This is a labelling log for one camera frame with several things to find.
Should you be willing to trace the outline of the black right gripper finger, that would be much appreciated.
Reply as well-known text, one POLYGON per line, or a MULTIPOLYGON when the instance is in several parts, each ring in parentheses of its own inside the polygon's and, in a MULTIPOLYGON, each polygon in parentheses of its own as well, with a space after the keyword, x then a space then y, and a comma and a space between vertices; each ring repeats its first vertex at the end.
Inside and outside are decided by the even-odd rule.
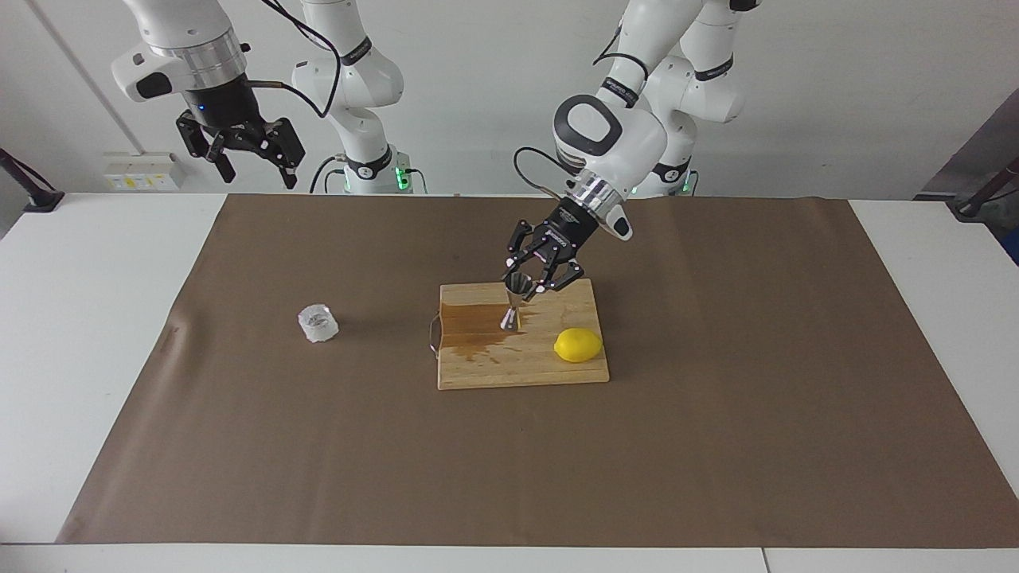
POLYGON ((222 181, 233 183, 236 171, 224 153, 226 138, 222 131, 203 126, 192 111, 183 111, 178 116, 176 127, 190 156, 205 159, 216 167, 222 181))
POLYGON ((263 123, 263 131, 259 156, 277 168, 285 189, 293 189, 298 183, 296 168, 306 155, 294 126, 289 119, 277 119, 263 123))

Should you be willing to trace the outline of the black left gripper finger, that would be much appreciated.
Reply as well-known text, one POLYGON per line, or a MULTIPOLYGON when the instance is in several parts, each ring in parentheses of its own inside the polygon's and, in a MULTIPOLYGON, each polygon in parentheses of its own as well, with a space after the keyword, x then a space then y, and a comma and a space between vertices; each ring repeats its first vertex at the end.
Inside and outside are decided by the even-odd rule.
POLYGON ((532 298, 549 291, 561 291, 584 275, 582 265, 575 258, 564 262, 549 261, 542 267, 537 279, 532 279, 531 287, 525 290, 525 301, 530 302, 532 298))
POLYGON ((550 279, 550 238, 549 219, 536 226, 521 219, 507 244, 505 277, 521 271, 532 259, 540 260, 540 270, 533 279, 550 279))

